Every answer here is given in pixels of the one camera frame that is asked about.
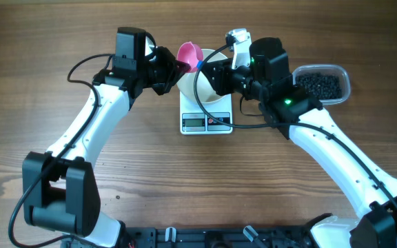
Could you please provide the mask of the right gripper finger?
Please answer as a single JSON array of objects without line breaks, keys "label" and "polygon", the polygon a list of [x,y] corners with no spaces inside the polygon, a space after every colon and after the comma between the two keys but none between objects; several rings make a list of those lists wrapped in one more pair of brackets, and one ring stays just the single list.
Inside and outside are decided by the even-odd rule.
[{"label": "right gripper finger", "polygon": [[210,81],[210,86],[212,88],[213,95],[216,95],[216,96],[224,96],[225,95],[225,87],[224,87],[223,83],[221,83],[220,81]]},{"label": "right gripper finger", "polygon": [[219,62],[202,62],[200,66],[200,73],[202,73],[207,78],[217,78],[219,75]]}]

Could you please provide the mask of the pink scoop blue handle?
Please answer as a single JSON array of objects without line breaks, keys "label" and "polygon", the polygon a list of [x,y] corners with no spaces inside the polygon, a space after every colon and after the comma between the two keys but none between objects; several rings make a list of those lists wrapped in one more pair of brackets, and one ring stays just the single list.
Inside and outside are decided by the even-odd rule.
[{"label": "pink scoop blue handle", "polygon": [[198,67],[204,60],[202,49],[191,41],[182,44],[176,56],[177,60],[186,63],[190,66],[188,73],[193,73],[198,70]]}]

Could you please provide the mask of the white digital kitchen scale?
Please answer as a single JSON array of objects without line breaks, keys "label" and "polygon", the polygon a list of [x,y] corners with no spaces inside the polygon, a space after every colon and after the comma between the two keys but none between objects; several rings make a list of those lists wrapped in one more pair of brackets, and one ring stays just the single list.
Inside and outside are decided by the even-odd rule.
[{"label": "white digital kitchen scale", "polygon": [[[230,95],[218,101],[205,103],[203,107],[218,120],[232,123],[232,97]],[[180,93],[180,131],[183,135],[210,135],[230,134],[233,129],[206,116],[196,103]]]}]

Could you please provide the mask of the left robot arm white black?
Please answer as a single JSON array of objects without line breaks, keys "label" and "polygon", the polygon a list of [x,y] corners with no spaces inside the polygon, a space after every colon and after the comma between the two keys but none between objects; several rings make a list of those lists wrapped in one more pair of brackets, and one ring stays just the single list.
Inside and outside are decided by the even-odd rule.
[{"label": "left robot arm white black", "polygon": [[134,247],[125,224],[101,211],[94,166],[112,131],[146,88],[168,93],[189,70],[153,36],[120,27],[116,48],[88,83],[90,95],[65,133],[45,152],[30,152],[22,164],[23,193],[8,224],[22,214],[26,224],[59,233],[63,241],[89,247]]}]

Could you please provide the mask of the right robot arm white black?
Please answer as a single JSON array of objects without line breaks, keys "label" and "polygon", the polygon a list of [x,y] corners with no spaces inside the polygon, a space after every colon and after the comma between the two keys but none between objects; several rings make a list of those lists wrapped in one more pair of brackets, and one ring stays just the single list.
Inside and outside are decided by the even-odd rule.
[{"label": "right robot arm white black", "polygon": [[316,247],[397,247],[397,179],[372,162],[335,124],[322,103],[294,85],[286,51],[262,38],[245,55],[198,64],[217,94],[257,100],[265,126],[305,150],[339,186],[356,220],[328,215],[308,235]]}]

